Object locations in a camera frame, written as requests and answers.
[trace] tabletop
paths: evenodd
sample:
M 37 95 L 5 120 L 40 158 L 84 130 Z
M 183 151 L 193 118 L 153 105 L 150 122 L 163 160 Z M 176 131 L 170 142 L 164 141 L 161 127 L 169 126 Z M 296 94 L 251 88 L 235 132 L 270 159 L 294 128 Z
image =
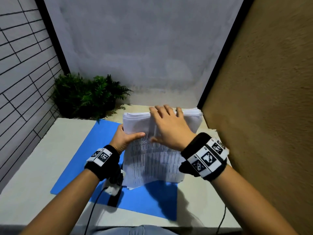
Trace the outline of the tabletop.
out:
M 148 106 L 123 105 L 109 113 L 106 120 L 122 123 L 124 112 L 147 112 Z M 82 144 L 96 121 L 58 118 L 0 194 L 0 231 L 20 230 L 27 225 L 55 195 L 50 190 Z M 216 130 L 208 129 L 204 119 L 197 133 L 207 132 L 218 138 Z M 214 234 L 225 205 L 213 186 L 201 178 L 186 175 L 178 184 L 177 221 L 97 204 L 90 229 L 103 227 L 134 227 L 142 224 L 170 227 L 179 233 L 182 227 L 189 234 L 197 230 Z M 93 203 L 88 202 L 72 233 L 85 228 Z M 226 209 L 221 232 L 241 230 Z

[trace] brown wall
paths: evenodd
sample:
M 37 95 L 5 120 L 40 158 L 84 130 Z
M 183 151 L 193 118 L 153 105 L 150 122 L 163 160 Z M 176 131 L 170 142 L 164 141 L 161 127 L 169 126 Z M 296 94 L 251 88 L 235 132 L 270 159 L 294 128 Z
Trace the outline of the brown wall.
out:
M 234 168 L 313 234 L 313 0 L 255 0 L 204 104 Z

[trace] white brick wall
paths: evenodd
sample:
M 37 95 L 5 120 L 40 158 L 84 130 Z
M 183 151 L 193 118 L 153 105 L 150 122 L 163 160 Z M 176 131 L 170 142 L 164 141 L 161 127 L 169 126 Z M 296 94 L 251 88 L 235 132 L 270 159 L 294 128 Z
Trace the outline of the white brick wall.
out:
M 0 191 L 59 116 L 63 73 L 34 0 L 0 0 Z

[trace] cable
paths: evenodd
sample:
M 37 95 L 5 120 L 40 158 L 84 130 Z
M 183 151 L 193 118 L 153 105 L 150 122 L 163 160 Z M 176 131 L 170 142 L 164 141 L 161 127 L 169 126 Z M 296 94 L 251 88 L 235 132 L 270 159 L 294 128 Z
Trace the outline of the cable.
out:
M 88 226 L 89 226 L 89 222 L 90 222 L 90 219 L 91 219 L 91 215 L 92 215 L 92 212 L 94 211 L 94 208 L 95 208 L 95 206 L 96 206 L 96 203 L 97 203 L 97 201 L 98 201 L 100 195 L 102 194 L 102 192 L 103 192 L 105 189 L 107 189 L 107 187 L 104 187 L 104 188 L 102 189 L 102 191 L 100 192 L 100 194 L 99 194 L 98 197 L 96 198 L 96 201 L 95 201 L 95 203 L 94 203 L 94 206 L 92 206 L 92 210 L 91 210 L 91 212 L 90 212 L 89 220 L 88 220 L 88 223 L 87 223 L 87 226 L 86 226 L 86 230 L 85 230 L 84 235 L 86 235 L 86 233 L 87 233 L 87 229 L 88 229 Z
M 217 228 L 216 234 L 218 234 L 219 229 L 220 229 L 220 227 L 221 227 L 221 225 L 222 225 L 222 223 L 223 223 L 223 221 L 224 221 L 225 214 L 226 214 L 226 205 L 225 205 L 225 210 L 224 210 L 224 215 L 223 215 L 222 221 L 221 221 L 221 223 L 219 224 L 219 226 L 218 226 L 218 228 Z

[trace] blue folder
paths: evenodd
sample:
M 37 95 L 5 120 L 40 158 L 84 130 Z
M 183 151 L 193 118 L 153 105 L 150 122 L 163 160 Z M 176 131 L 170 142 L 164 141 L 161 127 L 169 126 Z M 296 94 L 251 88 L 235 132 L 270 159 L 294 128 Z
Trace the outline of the blue folder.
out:
M 98 149 L 109 144 L 119 123 L 100 120 L 95 123 L 76 154 L 73 156 L 59 179 L 51 189 L 50 193 L 58 194 L 68 185 L 80 172 L 83 171 L 86 160 Z M 121 155 L 119 164 L 123 163 Z M 93 193 L 90 201 L 95 202 L 102 184 L 101 181 Z M 107 205 L 110 195 L 103 192 L 97 203 Z M 154 181 L 145 186 L 128 190 L 123 187 L 117 207 L 139 213 L 149 214 L 166 218 L 172 221 L 177 219 L 177 184 Z

